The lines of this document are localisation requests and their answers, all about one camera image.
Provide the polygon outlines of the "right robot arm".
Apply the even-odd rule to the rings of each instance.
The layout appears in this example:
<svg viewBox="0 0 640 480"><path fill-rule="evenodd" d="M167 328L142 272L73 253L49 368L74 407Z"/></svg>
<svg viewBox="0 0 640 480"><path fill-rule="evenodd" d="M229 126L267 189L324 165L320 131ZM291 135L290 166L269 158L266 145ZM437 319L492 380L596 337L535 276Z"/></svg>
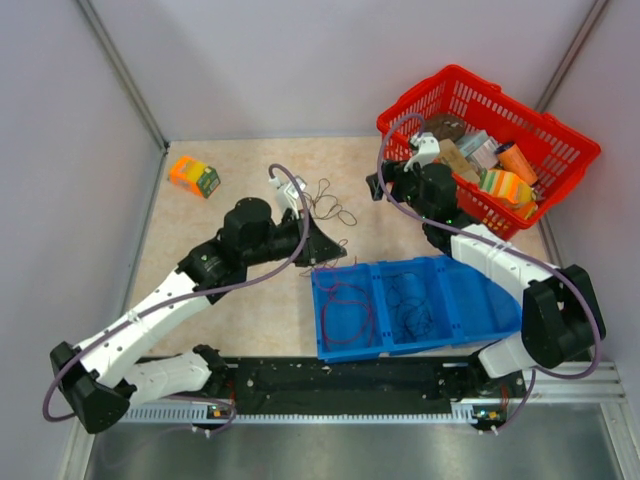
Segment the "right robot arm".
<svg viewBox="0 0 640 480"><path fill-rule="evenodd" d="M487 396L504 377L530 369L557 377L556 367L591 352L591 375L602 358L606 328L589 274L577 265L560 268L501 240L461 209L452 170L439 163L409 166L382 161L367 176L373 200L387 199L421 222L429 243L504 289L521 307L518 332L474 353L469 388Z"/></svg>

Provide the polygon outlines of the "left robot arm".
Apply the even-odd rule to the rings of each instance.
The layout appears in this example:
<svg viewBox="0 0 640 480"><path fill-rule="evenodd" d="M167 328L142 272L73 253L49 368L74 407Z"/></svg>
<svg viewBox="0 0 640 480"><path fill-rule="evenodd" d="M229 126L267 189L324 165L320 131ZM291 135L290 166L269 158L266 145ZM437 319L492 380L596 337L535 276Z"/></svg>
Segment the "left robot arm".
<svg viewBox="0 0 640 480"><path fill-rule="evenodd" d="M250 280L250 267L279 261L282 269L311 268L345 254L308 211L288 208L275 223L266 201L239 200L217 234L194 247L138 305L101 333L51 350L54 379L43 399L43 417L57 422L50 402L54 392L60 392L71 408L69 415L90 434L112 427L133 407L164 399L205 402L218 418L232 421L236 408L230 375L218 350L197 345L159 360L145 361L143 355L225 294L275 275Z"/></svg>

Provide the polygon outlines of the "blue three-compartment plastic tray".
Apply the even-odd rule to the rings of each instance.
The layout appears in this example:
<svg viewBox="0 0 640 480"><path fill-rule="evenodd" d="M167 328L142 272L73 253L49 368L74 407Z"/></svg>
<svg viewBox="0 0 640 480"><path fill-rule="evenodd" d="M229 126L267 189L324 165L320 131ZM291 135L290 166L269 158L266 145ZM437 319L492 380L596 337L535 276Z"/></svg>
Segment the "blue three-compartment plastic tray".
<svg viewBox="0 0 640 480"><path fill-rule="evenodd" d="M446 256L317 269L317 356L332 364L484 345L520 330L505 289Z"/></svg>

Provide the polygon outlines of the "brown cardboard box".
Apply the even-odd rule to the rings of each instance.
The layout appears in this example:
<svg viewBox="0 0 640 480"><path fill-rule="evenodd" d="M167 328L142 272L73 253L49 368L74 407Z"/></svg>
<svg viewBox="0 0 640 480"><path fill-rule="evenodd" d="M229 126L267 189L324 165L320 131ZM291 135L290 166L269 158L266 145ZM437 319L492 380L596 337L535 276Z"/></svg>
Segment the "brown cardboard box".
<svg viewBox="0 0 640 480"><path fill-rule="evenodd" d="M450 139L440 140L439 148L440 152L436 157L438 163L448 166L456 175L468 182L473 184L480 182L480 176L453 141Z"/></svg>

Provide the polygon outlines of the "brown round lid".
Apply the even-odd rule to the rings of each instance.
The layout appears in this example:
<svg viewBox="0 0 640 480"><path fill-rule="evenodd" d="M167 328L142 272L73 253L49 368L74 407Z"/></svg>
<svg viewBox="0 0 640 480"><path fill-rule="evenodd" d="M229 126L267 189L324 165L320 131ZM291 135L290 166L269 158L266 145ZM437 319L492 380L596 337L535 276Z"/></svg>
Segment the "brown round lid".
<svg viewBox="0 0 640 480"><path fill-rule="evenodd" d="M438 141L449 139L457 142L466 130L466 122L449 113L439 113L426 120L424 131L432 134Z"/></svg>

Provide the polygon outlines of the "pale blue packet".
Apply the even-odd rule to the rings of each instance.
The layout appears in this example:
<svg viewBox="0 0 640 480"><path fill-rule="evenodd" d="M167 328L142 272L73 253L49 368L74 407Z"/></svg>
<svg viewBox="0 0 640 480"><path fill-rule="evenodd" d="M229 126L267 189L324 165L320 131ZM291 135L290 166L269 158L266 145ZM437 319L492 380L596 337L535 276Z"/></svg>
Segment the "pale blue packet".
<svg viewBox="0 0 640 480"><path fill-rule="evenodd" d="M466 134L455 145L471 163L478 175L486 170L495 168L499 163L495 155L495 150L499 147L499 143L485 130Z"/></svg>

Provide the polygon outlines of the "small green box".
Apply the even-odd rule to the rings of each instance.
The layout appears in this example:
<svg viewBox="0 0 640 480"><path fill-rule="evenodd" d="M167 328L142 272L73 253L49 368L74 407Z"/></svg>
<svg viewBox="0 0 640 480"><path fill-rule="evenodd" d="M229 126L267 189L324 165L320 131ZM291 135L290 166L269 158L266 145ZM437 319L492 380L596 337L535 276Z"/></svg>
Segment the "small green box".
<svg viewBox="0 0 640 480"><path fill-rule="evenodd" d="M201 196L208 199L220 185L220 178L215 168L206 165L196 181Z"/></svg>

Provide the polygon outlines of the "orange cylindrical can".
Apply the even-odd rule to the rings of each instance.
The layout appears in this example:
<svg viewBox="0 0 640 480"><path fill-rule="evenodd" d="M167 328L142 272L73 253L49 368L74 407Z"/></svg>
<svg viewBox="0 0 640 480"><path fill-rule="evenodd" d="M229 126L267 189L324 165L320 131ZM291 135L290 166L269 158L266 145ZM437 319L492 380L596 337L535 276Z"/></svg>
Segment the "orange cylindrical can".
<svg viewBox="0 0 640 480"><path fill-rule="evenodd" d="M515 142L500 145L495 150L495 155L504 170L514 173L527 185L533 186L538 182L532 165Z"/></svg>

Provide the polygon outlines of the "striped colourful sponge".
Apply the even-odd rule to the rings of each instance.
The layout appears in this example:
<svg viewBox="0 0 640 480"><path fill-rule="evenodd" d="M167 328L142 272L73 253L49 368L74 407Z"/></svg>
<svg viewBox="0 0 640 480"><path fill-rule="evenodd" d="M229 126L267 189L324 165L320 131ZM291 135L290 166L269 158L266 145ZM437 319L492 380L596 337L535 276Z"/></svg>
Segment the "striped colourful sponge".
<svg viewBox="0 0 640 480"><path fill-rule="evenodd" d="M531 218L538 210L535 190L512 172L486 170L478 187L523 219Z"/></svg>

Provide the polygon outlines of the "orange striped sponge block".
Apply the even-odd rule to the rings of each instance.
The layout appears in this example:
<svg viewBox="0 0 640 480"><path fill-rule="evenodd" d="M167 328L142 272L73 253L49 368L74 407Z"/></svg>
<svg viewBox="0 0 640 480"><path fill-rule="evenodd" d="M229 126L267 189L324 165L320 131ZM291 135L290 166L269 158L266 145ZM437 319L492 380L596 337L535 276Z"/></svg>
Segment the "orange striped sponge block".
<svg viewBox="0 0 640 480"><path fill-rule="evenodd" d="M196 195L202 195L198 181L204 175L207 165L188 156L182 156L170 169L168 180L171 184Z"/></svg>

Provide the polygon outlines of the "red plastic shopping basket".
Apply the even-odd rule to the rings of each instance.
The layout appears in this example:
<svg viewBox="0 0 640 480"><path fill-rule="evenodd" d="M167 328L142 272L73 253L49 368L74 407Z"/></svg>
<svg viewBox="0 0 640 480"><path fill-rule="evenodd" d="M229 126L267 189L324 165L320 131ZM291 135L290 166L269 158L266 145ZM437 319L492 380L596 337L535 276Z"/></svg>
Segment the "red plastic shopping basket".
<svg viewBox="0 0 640 480"><path fill-rule="evenodd" d="M387 133L409 113L420 114L430 131L445 122L464 126L456 146L470 169L455 177L458 203L504 240L532 227L561 203L601 153L595 141L553 115L535 112L499 85L458 65L444 67L401 95L378 116L378 130ZM510 158L526 160L537 176L536 204L527 211L508 207L478 186L484 172L499 167L498 147Z"/></svg>

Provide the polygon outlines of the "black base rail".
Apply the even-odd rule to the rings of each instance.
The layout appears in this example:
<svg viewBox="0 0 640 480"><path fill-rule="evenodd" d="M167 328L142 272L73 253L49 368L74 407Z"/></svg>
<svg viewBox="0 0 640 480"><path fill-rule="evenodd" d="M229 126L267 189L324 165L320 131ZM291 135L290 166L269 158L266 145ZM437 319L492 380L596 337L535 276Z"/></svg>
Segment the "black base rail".
<svg viewBox="0 0 640 480"><path fill-rule="evenodd" d="M313 357L227 357L227 370L183 398L231 400L241 415L449 413L453 402L524 396L523 375L489 379L463 357L382 357L328 364Z"/></svg>

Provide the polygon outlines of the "right aluminium corner post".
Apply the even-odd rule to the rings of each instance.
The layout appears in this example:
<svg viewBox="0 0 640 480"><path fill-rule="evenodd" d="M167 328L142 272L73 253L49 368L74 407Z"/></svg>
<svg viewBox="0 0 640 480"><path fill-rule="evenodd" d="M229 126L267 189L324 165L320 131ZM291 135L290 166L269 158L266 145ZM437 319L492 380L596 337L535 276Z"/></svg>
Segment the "right aluminium corner post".
<svg viewBox="0 0 640 480"><path fill-rule="evenodd" d="M544 113L548 110L589 38L603 20L610 4L611 0L595 0L592 2L584 20L581 22L577 32L565 50L539 99L536 101L534 106L536 112Z"/></svg>

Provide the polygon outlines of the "aluminium corner post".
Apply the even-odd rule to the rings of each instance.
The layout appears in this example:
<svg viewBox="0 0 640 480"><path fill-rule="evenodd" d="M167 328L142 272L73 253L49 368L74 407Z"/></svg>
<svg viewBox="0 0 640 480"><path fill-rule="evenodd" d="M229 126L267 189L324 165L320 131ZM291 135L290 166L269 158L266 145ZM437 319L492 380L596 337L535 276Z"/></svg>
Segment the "aluminium corner post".
<svg viewBox="0 0 640 480"><path fill-rule="evenodd" d="M130 69L120 54L93 2L90 0L74 0L73 4L79 10L79 13L83 17L88 29L99 44L105 60L112 69L116 80L142 125L157 147L163 153L166 153L169 149L170 143L161 132L158 122L152 114L141 90L130 72Z"/></svg>
<svg viewBox="0 0 640 480"><path fill-rule="evenodd" d="M584 20L581 22L577 32L565 50L539 99L536 101L534 106L536 112L544 113L548 110L589 38L603 20L610 4L611 0L595 0L592 2Z"/></svg>

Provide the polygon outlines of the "left aluminium corner post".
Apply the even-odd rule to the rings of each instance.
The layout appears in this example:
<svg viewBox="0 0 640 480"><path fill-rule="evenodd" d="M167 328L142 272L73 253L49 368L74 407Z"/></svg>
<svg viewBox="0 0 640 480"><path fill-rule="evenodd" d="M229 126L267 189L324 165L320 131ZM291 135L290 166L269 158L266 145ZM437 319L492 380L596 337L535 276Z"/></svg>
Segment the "left aluminium corner post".
<svg viewBox="0 0 640 480"><path fill-rule="evenodd" d="M99 44L105 60L112 69L116 80L142 125L157 147L163 153L166 153L169 149L170 143L161 132L158 122L152 114L141 90L130 72L130 69L120 54L93 2L90 0L74 0L73 4L79 10L79 13L83 17L88 29Z"/></svg>

